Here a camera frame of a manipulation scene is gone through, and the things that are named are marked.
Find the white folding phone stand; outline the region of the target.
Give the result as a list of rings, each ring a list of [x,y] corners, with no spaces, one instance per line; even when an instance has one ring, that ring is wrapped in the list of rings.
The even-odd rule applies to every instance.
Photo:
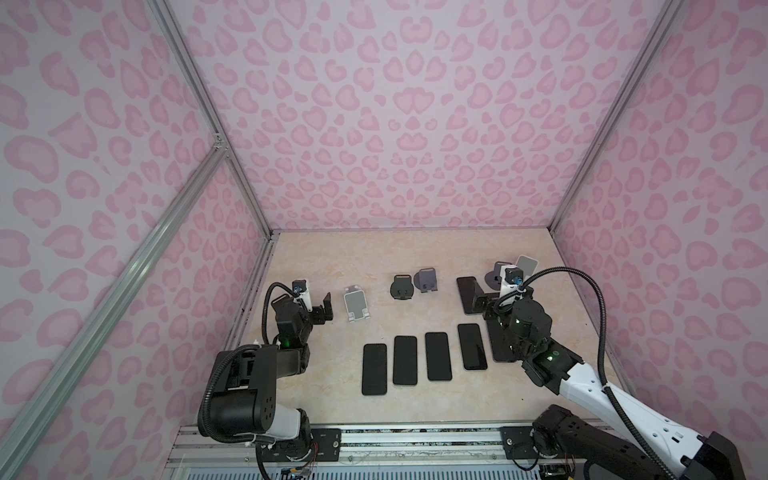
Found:
[[[527,279],[536,272],[539,261],[529,256],[520,255],[515,265],[523,272],[523,278]]]

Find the black phone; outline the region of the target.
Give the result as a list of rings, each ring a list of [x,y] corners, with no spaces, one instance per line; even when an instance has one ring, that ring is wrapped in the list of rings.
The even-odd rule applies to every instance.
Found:
[[[510,343],[506,337],[508,328],[498,320],[486,321],[488,337],[491,345],[491,353],[494,362],[514,363],[516,358],[510,348]]]
[[[480,326],[477,323],[463,323],[458,325],[457,330],[464,369],[487,370],[488,363]]]
[[[445,332],[425,334],[427,377],[430,381],[451,381],[452,365],[448,335]]]
[[[385,395],[387,385],[387,345],[366,344],[363,347],[362,394],[364,396]]]
[[[458,277],[456,284],[464,314],[483,314],[488,298],[477,279],[474,276]]]

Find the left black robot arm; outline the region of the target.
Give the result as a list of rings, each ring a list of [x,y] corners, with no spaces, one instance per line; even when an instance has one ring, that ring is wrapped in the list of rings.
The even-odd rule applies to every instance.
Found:
[[[309,336],[334,318],[332,296],[307,306],[306,296],[284,294],[270,303],[277,336],[270,345],[246,344],[216,357],[198,411],[200,434],[223,444],[249,441],[303,454],[312,443],[308,415],[277,400],[280,378],[306,372]]]

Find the silver stand near left arm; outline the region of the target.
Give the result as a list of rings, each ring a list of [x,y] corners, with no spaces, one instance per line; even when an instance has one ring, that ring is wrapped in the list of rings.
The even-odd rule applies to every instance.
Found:
[[[370,318],[370,310],[364,290],[358,286],[348,286],[344,292],[344,304],[349,322]]]

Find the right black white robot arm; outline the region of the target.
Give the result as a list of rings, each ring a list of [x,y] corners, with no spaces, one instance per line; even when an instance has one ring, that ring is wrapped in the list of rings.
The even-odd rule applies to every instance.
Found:
[[[609,426],[603,431],[570,410],[549,406],[532,424],[530,437],[542,457],[572,455],[622,479],[743,479],[738,449],[725,436],[700,434],[672,421],[605,380],[581,356],[554,340],[552,319],[529,296],[473,301],[532,383],[544,387]]]

